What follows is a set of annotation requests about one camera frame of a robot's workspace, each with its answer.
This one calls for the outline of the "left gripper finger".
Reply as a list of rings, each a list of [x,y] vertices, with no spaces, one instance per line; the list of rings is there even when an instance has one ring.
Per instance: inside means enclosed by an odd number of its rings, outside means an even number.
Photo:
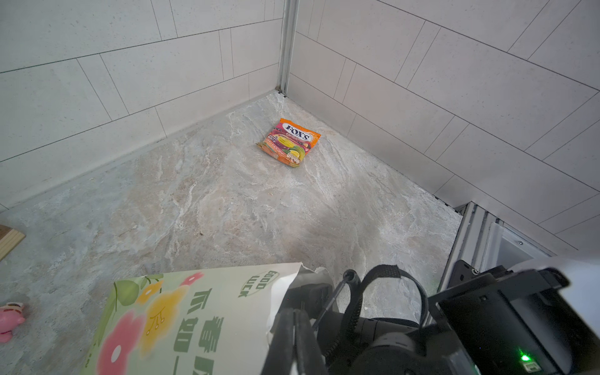
[[[261,374],[328,374],[309,316],[282,309]]]

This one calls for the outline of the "orange Fox's candy bag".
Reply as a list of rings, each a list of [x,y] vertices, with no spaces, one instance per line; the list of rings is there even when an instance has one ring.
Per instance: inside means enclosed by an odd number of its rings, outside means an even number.
[[[317,132],[281,118],[265,139],[256,145],[279,162],[298,167],[320,138]]]

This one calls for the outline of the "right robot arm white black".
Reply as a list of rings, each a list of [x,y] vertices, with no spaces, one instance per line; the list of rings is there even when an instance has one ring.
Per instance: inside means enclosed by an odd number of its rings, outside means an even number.
[[[555,268],[495,267],[428,299],[426,327],[361,337],[351,374],[597,374],[599,337]]]

